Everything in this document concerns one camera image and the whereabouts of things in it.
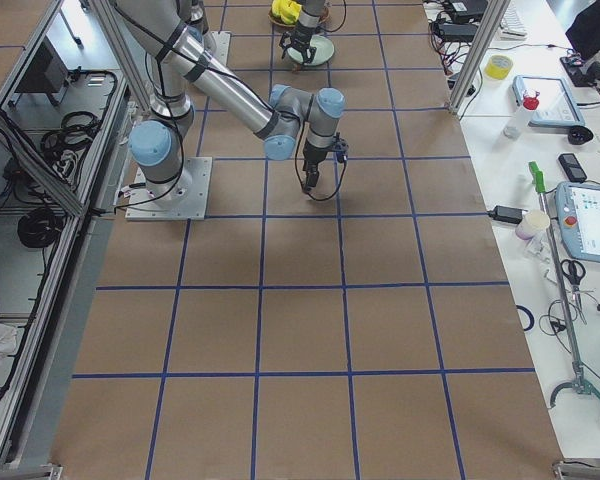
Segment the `robotic arm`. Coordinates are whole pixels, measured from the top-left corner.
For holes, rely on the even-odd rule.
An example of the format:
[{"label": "robotic arm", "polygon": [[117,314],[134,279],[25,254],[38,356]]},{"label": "robotic arm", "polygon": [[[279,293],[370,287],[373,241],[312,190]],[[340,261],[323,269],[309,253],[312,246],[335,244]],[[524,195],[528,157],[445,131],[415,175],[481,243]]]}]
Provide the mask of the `robotic arm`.
[{"label": "robotic arm", "polygon": [[320,23],[320,16],[324,10],[324,0],[299,0],[302,10],[296,26],[291,33],[284,32],[280,39],[282,58],[287,50],[293,48],[302,55],[302,63],[311,63],[316,55],[316,47],[312,47],[311,37]]},{"label": "robotic arm", "polygon": [[[158,85],[154,82],[151,97],[154,120],[140,124],[141,131],[136,133],[134,129],[130,137],[131,150],[148,184],[165,189],[165,185],[178,181],[181,162],[177,161],[174,147],[177,142],[168,137],[184,137],[193,121],[184,80],[209,95],[262,139],[269,159],[291,157],[300,127],[309,122],[303,147],[305,191],[316,185],[318,164],[329,152],[335,151],[339,157],[346,155],[346,143],[336,132],[345,106],[344,96],[338,90],[323,88],[313,95],[276,85],[269,105],[205,49],[200,31],[187,24],[191,19],[191,0],[114,0],[113,5],[131,34],[154,58],[153,77],[159,79]],[[166,128],[165,119],[175,122],[178,132]]]}]

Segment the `white table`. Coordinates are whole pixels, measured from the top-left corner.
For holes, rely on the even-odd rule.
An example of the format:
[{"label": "white table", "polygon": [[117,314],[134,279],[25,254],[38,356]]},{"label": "white table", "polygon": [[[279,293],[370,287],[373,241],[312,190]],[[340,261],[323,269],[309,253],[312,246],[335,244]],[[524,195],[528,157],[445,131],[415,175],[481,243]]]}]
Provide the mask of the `white table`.
[{"label": "white table", "polygon": [[[510,47],[520,43],[569,46],[545,0],[512,2],[529,32],[528,38],[524,42],[496,39],[492,46]],[[560,181],[566,181],[557,162],[558,155],[564,152],[575,153],[589,178],[600,181],[600,106],[582,110],[587,126],[596,137],[580,147],[570,145],[565,134],[544,133],[546,130],[542,129],[525,133],[517,141],[512,141],[501,133],[508,117],[516,108],[511,89],[513,76],[528,74],[567,78],[558,61],[565,51],[531,46],[507,52],[489,50],[483,59],[482,68],[488,58],[496,53],[505,54],[513,60],[512,71],[504,80],[493,80],[483,75],[481,92],[462,120],[462,129],[487,207],[500,204],[537,209],[538,196],[531,184],[527,164],[532,160],[538,163],[544,172],[547,188],[551,189]],[[600,100],[591,88],[573,87],[572,92],[579,103]],[[537,321],[547,311],[549,303],[558,298],[556,285],[545,278],[545,272],[549,270],[550,278],[555,279],[553,265],[544,263],[529,253],[526,243],[515,236],[511,226],[494,222],[493,230],[514,298],[518,304],[530,308]],[[585,265],[587,275],[582,288],[594,290],[593,295],[600,301],[600,264],[585,262]],[[600,313],[596,311],[593,300],[587,297],[583,298],[583,309],[588,324],[576,322],[581,355],[600,374]],[[554,312],[561,314],[559,307]],[[547,329],[548,324],[544,323],[543,326]],[[566,334],[561,334],[561,337],[567,344]],[[574,378],[571,356],[555,338],[543,334],[537,324],[532,331],[527,332],[527,340],[548,405],[554,387]],[[600,381],[587,370],[585,378],[600,390]],[[566,458],[600,458],[600,403],[597,399],[565,390],[558,396],[557,405],[550,411],[550,416]]]}]

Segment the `metal mounting plate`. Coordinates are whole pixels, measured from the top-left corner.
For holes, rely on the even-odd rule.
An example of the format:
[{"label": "metal mounting plate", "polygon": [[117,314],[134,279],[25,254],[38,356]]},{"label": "metal mounting plate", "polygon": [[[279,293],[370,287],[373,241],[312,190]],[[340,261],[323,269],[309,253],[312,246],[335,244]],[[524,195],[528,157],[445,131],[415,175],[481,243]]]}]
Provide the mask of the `metal mounting plate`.
[{"label": "metal mounting plate", "polygon": [[211,32],[216,40],[216,52],[213,56],[225,67],[229,58],[229,43],[231,42],[231,32]]},{"label": "metal mounting plate", "polygon": [[[193,157],[185,159],[184,168],[191,174],[192,185],[187,195],[169,210],[165,210],[154,202],[145,203],[127,209],[126,218],[130,221],[153,220],[204,220],[207,211],[209,181],[211,179],[211,157]],[[144,174],[138,168],[134,182],[145,181]],[[150,200],[149,193],[144,188],[133,190],[129,203],[139,203]]]}]

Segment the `screen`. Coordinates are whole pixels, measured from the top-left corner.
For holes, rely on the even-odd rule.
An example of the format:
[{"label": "screen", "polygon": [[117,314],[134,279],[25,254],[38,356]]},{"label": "screen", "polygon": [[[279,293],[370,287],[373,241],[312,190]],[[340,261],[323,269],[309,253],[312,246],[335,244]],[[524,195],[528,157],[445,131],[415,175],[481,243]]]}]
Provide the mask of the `screen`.
[{"label": "screen", "polygon": [[571,108],[571,102],[559,80],[550,78],[523,78],[524,87],[529,95],[540,92],[538,100],[540,105],[536,116],[541,120],[554,120],[560,122],[574,122],[576,116]]},{"label": "screen", "polygon": [[571,187],[576,208],[582,251],[600,255],[600,190]]}]

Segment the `tape roll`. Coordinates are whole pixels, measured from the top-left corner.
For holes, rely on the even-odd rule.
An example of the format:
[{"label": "tape roll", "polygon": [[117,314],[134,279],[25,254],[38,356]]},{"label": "tape roll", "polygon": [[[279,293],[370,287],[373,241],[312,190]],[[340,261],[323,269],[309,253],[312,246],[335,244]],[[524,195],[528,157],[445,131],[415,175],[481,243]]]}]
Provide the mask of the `tape roll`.
[{"label": "tape roll", "polygon": [[484,73],[496,80],[502,80],[513,68],[513,60],[504,55],[493,55],[484,67]]}]

